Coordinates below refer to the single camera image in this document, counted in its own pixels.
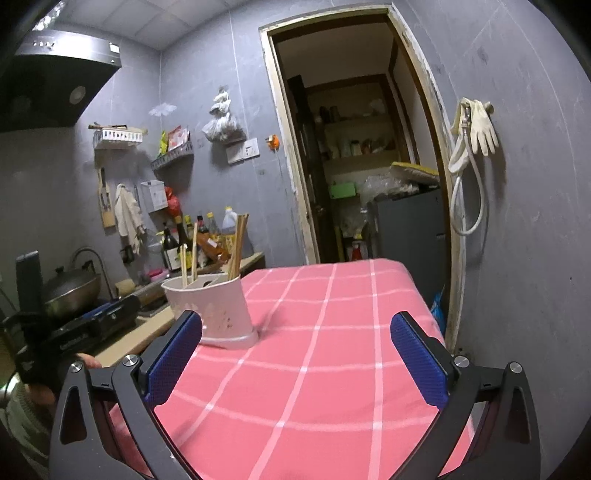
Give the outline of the person's hand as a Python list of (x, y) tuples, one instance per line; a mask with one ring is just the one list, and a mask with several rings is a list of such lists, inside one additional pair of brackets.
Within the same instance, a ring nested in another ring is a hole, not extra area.
[(93, 356), (86, 353), (77, 353), (67, 358), (68, 363), (61, 362), (57, 370), (48, 380), (43, 380), (40, 385), (27, 384), (25, 389), (29, 399), (36, 405), (49, 407), (56, 404), (63, 382), (71, 363), (83, 363), (87, 369), (98, 369), (102, 364)]

